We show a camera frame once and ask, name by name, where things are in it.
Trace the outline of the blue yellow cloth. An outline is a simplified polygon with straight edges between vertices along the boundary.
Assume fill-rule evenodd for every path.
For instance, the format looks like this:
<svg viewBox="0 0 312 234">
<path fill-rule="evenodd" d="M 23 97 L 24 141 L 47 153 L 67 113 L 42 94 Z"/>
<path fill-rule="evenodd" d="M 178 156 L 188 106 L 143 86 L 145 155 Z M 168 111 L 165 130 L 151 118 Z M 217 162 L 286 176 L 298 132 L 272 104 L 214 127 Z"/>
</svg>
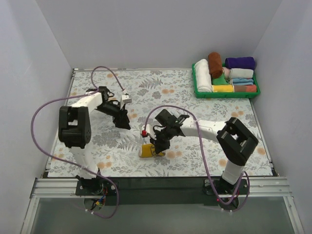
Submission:
<svg viewBox="0 0 312 234">
<path fill-rule="evenodd" d="M 138 155 L 141 158 L 151 158 L 155 156 L 165 156 L 166 151 L 157 154 L 153 144 L 143 144 Z"/>
</svg>

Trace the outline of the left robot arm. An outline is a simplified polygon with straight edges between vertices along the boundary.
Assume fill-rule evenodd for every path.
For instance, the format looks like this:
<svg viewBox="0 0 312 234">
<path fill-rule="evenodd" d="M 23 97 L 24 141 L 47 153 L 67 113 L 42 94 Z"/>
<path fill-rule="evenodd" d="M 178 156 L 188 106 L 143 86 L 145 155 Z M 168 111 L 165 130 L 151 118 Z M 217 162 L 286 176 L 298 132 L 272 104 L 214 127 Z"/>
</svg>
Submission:
<svg viewBox="0 0 312 234">
<path fill-rule="evenodd" d="M 92 138 L 90 114 L 97 110 L 112 117 L 115 127 L 130 130 L 130 121 L 127 116 L 126 104 L 132 99 L 127 91 L 123 91 L 121 100 L 112 100 L 112 93 L 106 86 L 97 89 L 88 89 L 86 96 L 71 106 L 61 106 L 59 110 L 58 138 L 73 154 L 74 160 L 82 168 L 76 178 L 83 189 L 93 195 L 102 192 L 103 181 L 96 176 L 98 166 L 91 155 Z"/>
</svg>

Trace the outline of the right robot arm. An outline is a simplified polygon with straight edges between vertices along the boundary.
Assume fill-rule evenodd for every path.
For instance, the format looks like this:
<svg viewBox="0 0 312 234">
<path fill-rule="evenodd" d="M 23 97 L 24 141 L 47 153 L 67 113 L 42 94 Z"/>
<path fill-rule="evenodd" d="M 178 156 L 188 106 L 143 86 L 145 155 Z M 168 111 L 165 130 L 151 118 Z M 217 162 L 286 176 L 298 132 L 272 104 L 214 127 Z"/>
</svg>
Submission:
<svg viewBox="0 0 312 234">
<path fill-rule="evenodd" d="M 160 123 L 160 130 L 149 124 L 142 129 L 142 134 L 150 137 L 156 154 L 169 149 L 170 140 L 174 137 L 200 138 L 201 151 L 203 139 L 220 144 L 228 161 L 221 178 L 214 183 L 218 191 L 229 192 L 236 188 L 249 157 L 258 145 L 256 136 L 235 117 L 227 121 L 197 120 L 189 115 L 176 117 L 164 109 L 156 120 Z"/>
</svg>

